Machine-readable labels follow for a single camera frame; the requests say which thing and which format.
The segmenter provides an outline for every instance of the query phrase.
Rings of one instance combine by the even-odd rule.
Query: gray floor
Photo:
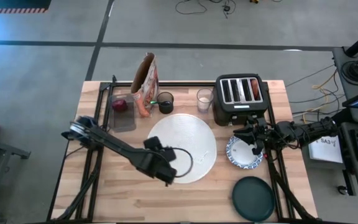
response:
[[[0,15],[0,40],[95,42],[107,2],[53,0],[46,14]],[[256,5],[237,0],[229,19],[221,5],[205,1],[207,13],[179,15],[176,2],[116,0],[104,41],[342,46],[358,39],[358,1],[261,0]],[[0,211],[8,223],[41,222],[47,216],[67,144],[60,133],[75,115],[92,52],[93,47],[0,46],[0,140],[32,151],[28,161],[11,161],[0,188]],[[161,80],[258,73],[264,80],[289,84],[333,64],[330,52],[102,48],[93,80],[110,80],[113,74],[119,80],[132,80],[146,52],[157,55]],[[289,86],[290,101],[321,96],[311,86],[333,72],[331,67]],[[335,90],[332,81],[325,87]],[[321,103],[324,99],[294,103],[291,109],[303,111]],[[331,103],[324,111],[336,107]],[[358,196],[344,197],[334,188],[343,183],[341,172],[316,168],[307,154],[305,162],[318,215],[358,223]]]

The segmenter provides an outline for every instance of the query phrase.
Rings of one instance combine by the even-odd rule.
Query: black metal table frame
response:
[[[113,93],[113,90],[115,87],[130,87],[132,84],[132,82],[117,82],[116,78],[113,77],[112,82],[101,82],[100,86],[99,86],[99,93],[98,93],[98,99],[96,102],[96,108],[95,108],[95,112],[94,112],[94,118],[96,121],[99,120],[100,118],[100,112],[101,112],[101,105],[102,105],[102,101],[103,101],[103,96],[104,93],[107,92],[108,95],[107,97],[111,96]],[[202,86],[202,87],[213,87],[215,84],[215,82],[160,82],[159,86],[165,87],[165,86],[193,86],[193,87],[198,87],[198,86]],[[270,99],[270,93],[269,93],[269,87],[267,85],[266,82],[264,82],[264,85],[266,86],[266,89],[268,91],[268,116],[269,116],[269,120],[271,124],[275,124],[275,117],[274,117],[274,113],[273,113],[273,106],[272,106],[272,102]],[[103,118],[103,123],[101,125],[101,127],[104,130],[107,130],[107,126],[108,126],[108,116],[109,115],[109,105],[108,105],[108,101],[106,101],[106,107],[104,109],[104,118]],[[267,156],[268,157],[272,157],[272,152],[271,150],[266,150]],[[81,188],[86,184],[86,181],[89,178],[90,175],[90,169],[91,169],[91,161],[92,161],[92,157],[93,157],[94,151],[92,150],[88,150],[87,154],[86,154],[86,159],[85,159],[85,166],[84,166],[84,172],[83,172],[83,177],[82,177],[82,181],[81,181]],[[94,165],[95,169],[100,168],[101,167],[101,163],[102,163],[102,158],[103,158],[103,148],[99,149],[97,151],[97,157],[96,157],[96,163]],[[287,172],[285,170],[285,164],[284,164],[284,159],[283,159],[283,155],[281,153],[281,151],[277,152],[277,161],[278,161],[278,165],[280,168],[280,175],[283,179],[283,181],[285,182],[285,184],[288,184],[288,179],[287,179]],[[63,166],[65,163],[65,158],[63,158],[62,161],[62,167],[60,169],[60,173],[59,173],[59,177],[58,177],[58,181],[55,187],[55,192],[53,194],[53,198],[52,198],[52,202],[50,204],[50,208],[49,208],[49,213],[47,216],[47,221],[45,223],[92,223],[93,222],[93,215],[94,215],[94,206],[96,203],[96,197],[97,197],[97,191],[98,191],[98,183],[99,183],[99,173],[101,169],[98,169],[97,171],[97,176],[94,179],[93,183],[92,183],[92,187],[91,187],[91,195],[89,198],[89,208],[88,208],[88,213],[86,214],[86,218],[83,218],[83,206],[84,206],[84,199],[81,199],[81,202],[79,203],[79,205],[76,208],[76,214],[75,214],[75,218],[74,219],[64,219],[64,220],[52,220],[52,212],[53,212],[53,208],[55,205],[55,200],[56,200],[56,196],[57,196],[57,192],[58,192],[58,187],[59,187],[59,183],[60,183],[60,178],[62,177],[62,171],[63,171]],[[275,181],[275,179],[272,177],[273,171],[275,170],[274,164],[268,162],[268,170],[269,170],[269,176],[270,176],[270,181],[272,184],[272,190],[273,190],[273,194],[275,197],[275,212],[277,214],[277,218],[281,219],[284,218],[283,217],[283,210],[282,210],[282,206],[281,206],[281,201],[280,201],[280,193],[278,191],[278,187],[277,187],[277,182]],[[285,197],[285,201],[287,204],[287,210],[288,210],[288,216],[290,218],[295,218],[295,212],[293,209],[293,206],[291,204],[291,202],[289,201],[289,199],[284,195]]]

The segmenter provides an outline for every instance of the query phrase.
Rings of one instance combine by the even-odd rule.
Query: wooden table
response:
[[[100,82],[85,82],[81,92],[77,116],[93,116]],[[292,120],[290,105],[284,82],[268,81],[276,122]],[[254,170],[242,170],[232,165],[226,157],[225,147],[234,129],[240,126],[220,127],[214,122],[213,112],[199,114],[196,107],[196,92],[199,87],[161,87],[175,97],[175,113],[187,113],[199,117],[212,129],[218,156],[215,165],[202,179],[191,184],[164,183],[151,179],[135,170],[129,162],[115,152],[105,149],[99,179],[98,196],[94,210],[94,222],[245,222],[234,210],[231,190],[242,177],[260,177],[270,184],[267,161]],[[115,87],[114,94],[129,93],[129,88]],[[126,133],[113,133],[131,146],[143,147],[149,131],[160,119],[158,108],[152,118],[136,117],[137,128]],[[79,148],[71,142],[67,153]],[[69,206],[81,185],[86,150],[72,154],[64,163],[52,218],[61,215]],[[288,181],[292,192],[313,216],[317,217],[308,176],[300,150],[283,150]],[[282,208],[286,213],[283,193],[280,192]],[[275,221],[276,213],[268,219]]]

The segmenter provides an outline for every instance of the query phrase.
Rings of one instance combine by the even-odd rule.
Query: patterned plate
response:
[[[254,145],[248,145],[241,139],[232,136],[226,145],[226,155],[230,162],[241,169],[255,169],[263,159],[263,153],[253,155]]]

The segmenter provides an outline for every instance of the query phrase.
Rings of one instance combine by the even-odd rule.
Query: glass of milk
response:
[[[210,89],[200,89],[197,92],[197,109],[200,113],[208,113],[214,94]]]

